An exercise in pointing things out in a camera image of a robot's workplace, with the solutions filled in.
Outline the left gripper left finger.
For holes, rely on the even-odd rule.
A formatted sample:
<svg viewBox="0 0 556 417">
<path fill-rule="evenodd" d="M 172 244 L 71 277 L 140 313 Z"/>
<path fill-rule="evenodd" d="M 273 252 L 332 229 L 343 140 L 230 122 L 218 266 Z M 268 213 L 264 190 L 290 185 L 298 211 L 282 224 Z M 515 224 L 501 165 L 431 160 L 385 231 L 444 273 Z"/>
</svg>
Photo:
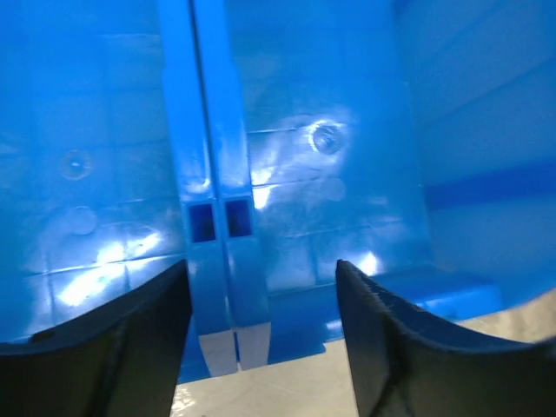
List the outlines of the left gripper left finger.
<svg viewBox="0 0 556 417">
<path fill-rule="evenodd" d="M 192 315 L 184 261 L 30 341 L 1 346 L 3 416 L 168 416 Z"/>
</svg>

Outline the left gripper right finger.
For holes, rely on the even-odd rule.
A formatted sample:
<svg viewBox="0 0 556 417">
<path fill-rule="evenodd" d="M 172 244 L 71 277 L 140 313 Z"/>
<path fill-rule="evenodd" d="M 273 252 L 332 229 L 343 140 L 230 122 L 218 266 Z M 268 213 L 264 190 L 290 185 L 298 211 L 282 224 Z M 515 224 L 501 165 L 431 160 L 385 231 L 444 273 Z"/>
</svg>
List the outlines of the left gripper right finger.
<svg viewBox="0 0 556 417">
<path fill-rule="evenodd" d="M 510 341 L 417 307 L 340 260 L 336 294 L 360 416 L 553 416 L 555 340 Z"/>
</svg>

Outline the blue three-compartment plastic bin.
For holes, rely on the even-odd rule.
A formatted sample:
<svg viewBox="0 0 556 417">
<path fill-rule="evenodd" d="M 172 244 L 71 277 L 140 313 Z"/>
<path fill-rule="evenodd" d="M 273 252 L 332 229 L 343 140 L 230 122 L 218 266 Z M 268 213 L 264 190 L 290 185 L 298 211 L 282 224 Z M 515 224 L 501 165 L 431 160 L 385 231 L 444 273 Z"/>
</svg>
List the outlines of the blue three-compartment plastic bin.
<svg viewBox="0 0 556 417">
<path fill-rule="evenodd" d="M 180 381 L 555 286 L 552 1 L 4 1 L 1 340 L 189 268 Z"/>
</svg>

